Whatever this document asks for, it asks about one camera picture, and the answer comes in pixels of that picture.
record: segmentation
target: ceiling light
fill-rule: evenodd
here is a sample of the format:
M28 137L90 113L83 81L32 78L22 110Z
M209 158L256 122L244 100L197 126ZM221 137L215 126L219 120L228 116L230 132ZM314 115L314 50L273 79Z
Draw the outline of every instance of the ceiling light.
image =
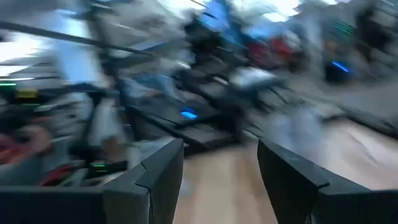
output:
M338 3L336 0L322 0L322 1L328 5L334 5Z
M285 21L287 21L287 17L282 16L281 14L279 14L277 12L263 14L263 16L265 18L269 19L272 22L285 22Z
M9 76L11 73L21 71L29 66L0 66L0 77Z

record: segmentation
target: metal bar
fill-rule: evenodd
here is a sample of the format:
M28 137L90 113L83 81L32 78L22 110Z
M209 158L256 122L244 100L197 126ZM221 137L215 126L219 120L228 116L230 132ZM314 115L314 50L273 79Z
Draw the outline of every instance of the metal bar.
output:
M158 57L155 54L152 54L150 52L145 52L143 50L131 49L129 47L121 47L121 46L117 46L117 45L113 45L113 44L107 44L100 40L93 40L93 39L78 37L78 36L69 35L69 34L61 34L59 32L55 32L55 31L51 31L51 30L30 27L30 26L26 26L26 25L22 25L22 24L15 24L12 22L0 21L0 29L6 29L6 30L15 31L15 32L32 34L32 35L39 35L42 37L48 37L48 38L53 38L53 39L66 40L66 41L76 42L79 44L93 45L93 46L97 46L97 47L101 47L101 48L107 47L110 49L123 50L126 52L136 53L136 54L140 54L140 55L147 55L147 56L151 56L151 57Z

